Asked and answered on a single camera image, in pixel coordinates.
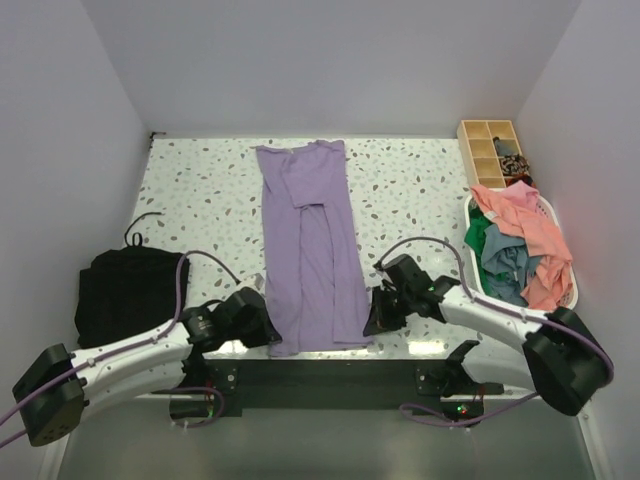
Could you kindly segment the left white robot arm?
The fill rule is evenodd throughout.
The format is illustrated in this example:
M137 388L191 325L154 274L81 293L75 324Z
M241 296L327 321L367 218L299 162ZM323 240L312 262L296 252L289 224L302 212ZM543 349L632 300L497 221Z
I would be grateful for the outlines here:
M147 393L200 390L207 380L205 354L228 341L247 348L282 340L257 290L242 287L225 300L184 310L147 332L111 344L70 352L45 350L12 389L15 414L33 447L68 435L84 418Z

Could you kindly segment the purple t shirt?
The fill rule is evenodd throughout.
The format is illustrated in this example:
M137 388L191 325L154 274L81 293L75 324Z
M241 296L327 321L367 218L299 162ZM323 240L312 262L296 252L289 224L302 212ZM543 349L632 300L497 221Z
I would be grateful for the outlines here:
M276 357L360 348L369 297L356 242L343 141L260 146L266 306Z

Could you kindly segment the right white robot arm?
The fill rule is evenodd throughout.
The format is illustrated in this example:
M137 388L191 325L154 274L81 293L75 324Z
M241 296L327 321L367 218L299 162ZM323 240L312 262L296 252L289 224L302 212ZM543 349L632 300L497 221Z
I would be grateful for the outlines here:
M372 292L365 334L397 330L417 315L474 330L520 355L519 360L472 361L463 348L445 369L446 382L456 392L485 382L517 386L575 416L613 380L611 358L571 309L534 311L472 290L462 280L432 279L407 254L378 261L374 268L383 280Z

